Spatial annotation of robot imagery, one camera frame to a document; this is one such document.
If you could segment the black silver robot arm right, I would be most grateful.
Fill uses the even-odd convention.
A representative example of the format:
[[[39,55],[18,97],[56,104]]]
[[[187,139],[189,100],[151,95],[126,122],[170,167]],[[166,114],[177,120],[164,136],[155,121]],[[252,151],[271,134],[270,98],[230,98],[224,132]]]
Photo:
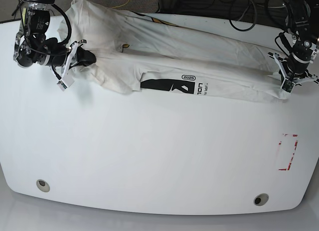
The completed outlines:
[[[60,12],[66,22],[67,35],[62,41],[45,35],[51,18],[47,8],[49,5]],[[19,66],[28,68],[37,63],[50,67],[58,80],[58,86],[65,90],[74,82],[70,69],[96,63],[96,56],[82,47],[86,40],[69,42],[71,23],[66,13],[55,4],[55,0],[18,0],[17,11],[21,19],[15,37],[13,59]]]

